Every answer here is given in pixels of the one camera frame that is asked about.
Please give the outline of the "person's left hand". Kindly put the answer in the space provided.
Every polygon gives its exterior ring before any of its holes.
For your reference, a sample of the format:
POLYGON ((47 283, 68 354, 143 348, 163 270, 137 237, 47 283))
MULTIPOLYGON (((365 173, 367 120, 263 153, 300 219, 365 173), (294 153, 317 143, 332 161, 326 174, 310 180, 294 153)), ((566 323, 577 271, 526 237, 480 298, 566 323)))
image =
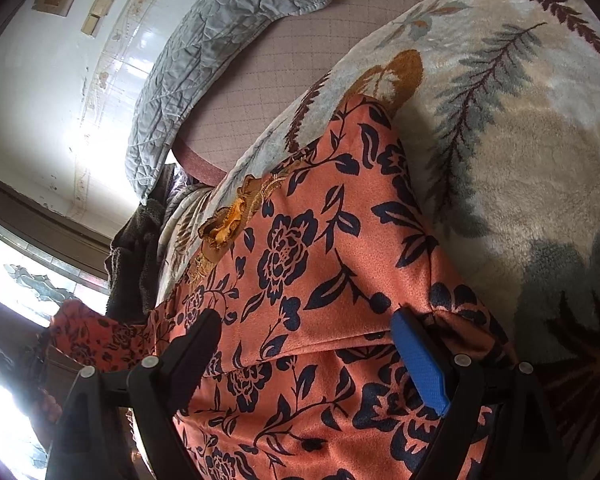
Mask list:
POLYGON ((31 405, 29 418, 38 442, 45 451, 50 449, 61 414, 60 404, 46 390, 41 389, 31 405))

